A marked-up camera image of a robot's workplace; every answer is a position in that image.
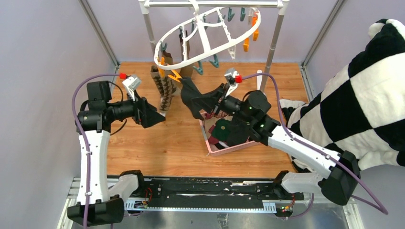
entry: white bracket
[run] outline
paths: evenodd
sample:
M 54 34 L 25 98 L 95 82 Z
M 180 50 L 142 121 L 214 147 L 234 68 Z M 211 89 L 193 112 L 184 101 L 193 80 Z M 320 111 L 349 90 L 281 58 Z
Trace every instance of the white bracket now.
M 226 70 L 225 79 L 229 84 L 229 88 L 228 88 L 228 91 L 226 92 L 225 98 L 228 97 L 228 95 L 230 95 L 238 87 L 238 83 L 236 83 L 236 82 L 231 83 L 229 81 L 229 78 L 233 78 L 235 80 L 237 75 L 239 75 L 239 73 L 237 70 L 235 70 L 235 68 L 230 68 L 230 69 Z
M 142 81 L 136 75 L 131 75 L 122 82 L 129 96 L 131 96 L 132 100 L 135 102 L 138 101 L 138 99 L 135 97 L 135 90 L 141 83 Z

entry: black and white checkered fabric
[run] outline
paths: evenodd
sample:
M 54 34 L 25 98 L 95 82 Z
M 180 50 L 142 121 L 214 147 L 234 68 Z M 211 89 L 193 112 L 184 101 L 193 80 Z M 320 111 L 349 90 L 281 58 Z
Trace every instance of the black and white checkered fabric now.
M 288 119 L 294 133 L 330 150 L 352 152 L 362 170 L 405 166 L 405 26 L 379 20 L 369 36 L 365 50 L 313 101 L 280 100 L 281 107 L 294 110 Z

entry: red connector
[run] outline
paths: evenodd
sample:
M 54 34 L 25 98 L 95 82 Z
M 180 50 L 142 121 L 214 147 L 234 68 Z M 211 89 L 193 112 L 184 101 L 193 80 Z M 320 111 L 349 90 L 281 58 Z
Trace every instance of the red connector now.
M 127 74 L 125 74 L 125 73 L 121 73 L 121 74 L 119 75 L 119 78 L 120 78 L 120 79 L 123 79 L 123 80 L 126 80 L 126 79 L 128 78 L 128 76 L 127 76 Z
M 241 76 L 241 75 L 237 75 L 237 76 L 235 77 L 235 82 L 241 83 L 241 82 L 242 82 L 242 76 Z

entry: wooden floor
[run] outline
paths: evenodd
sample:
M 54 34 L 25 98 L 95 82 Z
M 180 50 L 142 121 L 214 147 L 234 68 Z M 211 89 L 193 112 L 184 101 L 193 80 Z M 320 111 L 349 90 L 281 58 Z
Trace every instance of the wooden floor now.
M 160 96 L 149 74 L 152 63 L 125 62 L 121 73 L 136 74 L 142 84 L 138 94 L 146 97 L 152 105 L 159 106 Z M 221 63 L 214 68 L 204 63 L 204 75 L 194 73 L 193 81 L 202 93 L 215 89 L 225 83 L 224 72 L 235 67 L 239 73 L 249 75 L 263 69 L 264 63 Z M 299 67 L 294 63 L 275 63 L 271 73 L 280 88 L 281 98 L 307 101 Z M 122 80 L 117 84 L 122 88 Z M 256 80 L 249 79 L 239 85 L 232 96 L 242 99 L 243 95 L 255 90 Z M 269 115 L 279 120 L 276 95 L 271 80 L 267 82 L 266 94 L 272 108 Z M 121 94 L 117 88 L 113 99 Z M 111 131 L 117 130 L 121 122 L 114 122 Z M 200 176 L 200 177 L 275 177 L 280 170 L 293 171 L 286 153 L 263 145 L 249 147 L 221 156 L 206 156 L 207 148 L 198 120 L 181 102 L 180 97 L 173 99 L 164 123 L 143 129 L 128 119 L 126 127 L 111 136 L 107 156 L 108 174 L 120 174 L 122 171 L 140 169 L 144 175 L 161 176 Z

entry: pink basket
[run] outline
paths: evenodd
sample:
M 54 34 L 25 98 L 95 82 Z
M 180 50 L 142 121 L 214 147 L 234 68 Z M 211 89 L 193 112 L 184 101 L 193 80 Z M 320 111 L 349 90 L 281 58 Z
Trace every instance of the pink basket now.
M 259 142 L 249 141 L 249 142 L 245 142 L 243 144 L 232 146 L 232 147 L 229 147 L 229 148 L 218 149 L 215 146 L 208 143 L 208 137 L 207 137 L 207 134 L 205 132 L 205 125 L 204 125 L 205 121 L 201 121 L 201 120 L 198 120 L 198 121 L 200 122 L 201 131 L 202 131 L 202 135 L 204 136 L 205 144 L 207 145 L 208 154 L 210 154 L 212 156 L 218 156 L 218 155 L 226 154 L 226 153 L 229 153 L 229 152 L 233 152 L 235 150 L 244 149 L 244 148 L 247 148 L 247 147 L 250 147 L 250 146 L 256 146 L 256 145 L 260 144 Z

